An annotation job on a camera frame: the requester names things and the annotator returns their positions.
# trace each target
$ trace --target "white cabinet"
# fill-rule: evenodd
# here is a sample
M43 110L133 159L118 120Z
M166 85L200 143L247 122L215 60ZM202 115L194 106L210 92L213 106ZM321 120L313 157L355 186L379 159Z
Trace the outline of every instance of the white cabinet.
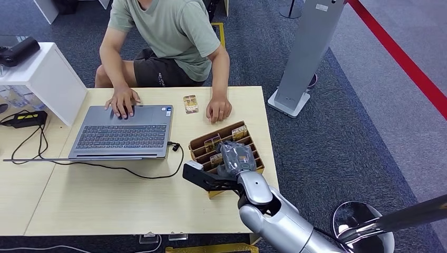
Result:
M0 85L24 85L66 125L72 125L87 88L55 43L41 49L16 67L6 70Z

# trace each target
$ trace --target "man's right hand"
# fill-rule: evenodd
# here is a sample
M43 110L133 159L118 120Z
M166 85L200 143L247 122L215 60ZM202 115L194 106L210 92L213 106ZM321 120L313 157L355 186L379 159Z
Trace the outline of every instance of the man's right hand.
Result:
M133 116L132 110L132 99L137 103L140 103L140 97L138 93L133 89L129 88L127 85L123 87L115 87L115 92L113 97L105 103L105 110L112 106L113 112L117 117L121 116L123 119L127 118L124 107L127 108L129 116Z

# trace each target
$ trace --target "white cable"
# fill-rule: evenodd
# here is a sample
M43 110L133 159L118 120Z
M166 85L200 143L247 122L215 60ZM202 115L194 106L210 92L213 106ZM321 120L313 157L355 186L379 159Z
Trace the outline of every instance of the white cable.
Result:
M155 249L152 250L147 250L147 251L138 251L138 252L134 252L134 253L151 253L154 252L156 250L158 250L161 246L161 235L157 235L160 238L160 242L158 243L158 246ZM23 249L23 250L49 250L49 249L55 249L55 248L67 248L67 249L73 249L73 250L77 250L79 252L83 252L83 253L92 253L90 251L86 251L86 250L82 250L82 249L78 249L75 247L70 247L70 246L66 246L66 245L57 245L57 246L53 246L53 247L49 247L49 248L26 248L26 247L20 247L20 248L11 248L11 249L0 249L0 251L12 251L12 250L19 250L19 249Z

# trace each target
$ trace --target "small card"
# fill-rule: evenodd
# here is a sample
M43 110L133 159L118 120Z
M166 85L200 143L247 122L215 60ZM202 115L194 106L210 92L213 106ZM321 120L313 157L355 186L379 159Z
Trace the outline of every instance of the small card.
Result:
M186 114L199 112L199 105L197 104L196 95L184 96L183 103Z
M247 126L243 125L239 128L232 130L231 135L233 137L233 141L238 141L244 137L247 137L248 136Z
M218 144L219 142L221 142L221 141L222 141L222 140L220 139L220 135L219 135L219 134L217 134L216 137L213 137L213 138L211 138L211 139L205 141L205 142L204 142L204 145L205 145L205 151L208 153L208 152L211 152L211 151L215 150L216 147L217 147L217 144Z
M214 168L222 162L222 153L210 157L211 167Z

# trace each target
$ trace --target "man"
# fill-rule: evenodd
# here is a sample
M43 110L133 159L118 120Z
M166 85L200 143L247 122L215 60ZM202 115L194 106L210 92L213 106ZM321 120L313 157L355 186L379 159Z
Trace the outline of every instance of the man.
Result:
M124 61L121 47L134 26L150 49L134 61ZM114 88L105 108L112 106L116 116L133 116L131 101L140 102L133 87L201 86L211 65L212 98L206 116L215 123L231 113L229 56L209 23L202 0L114 0L100 56L95 87Z

